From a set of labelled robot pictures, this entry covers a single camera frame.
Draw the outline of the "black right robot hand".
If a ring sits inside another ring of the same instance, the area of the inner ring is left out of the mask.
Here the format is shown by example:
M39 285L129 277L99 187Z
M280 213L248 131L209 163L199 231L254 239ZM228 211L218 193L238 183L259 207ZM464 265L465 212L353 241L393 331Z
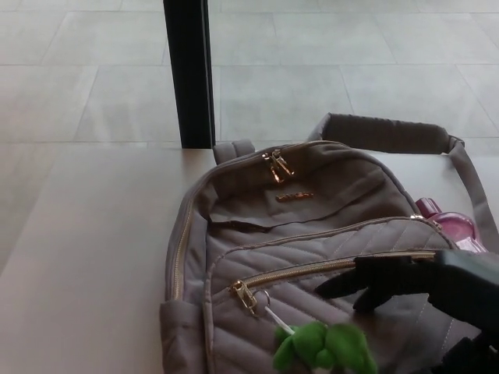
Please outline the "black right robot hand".
M361 256L352 270L316 287L322 298L361 291L353 308L372 312L399 295L426 294L445 314L480 329L461 339L439 365L426 373L496 373L498 371L498 268L484 254L440 250L432 259L410 255Z

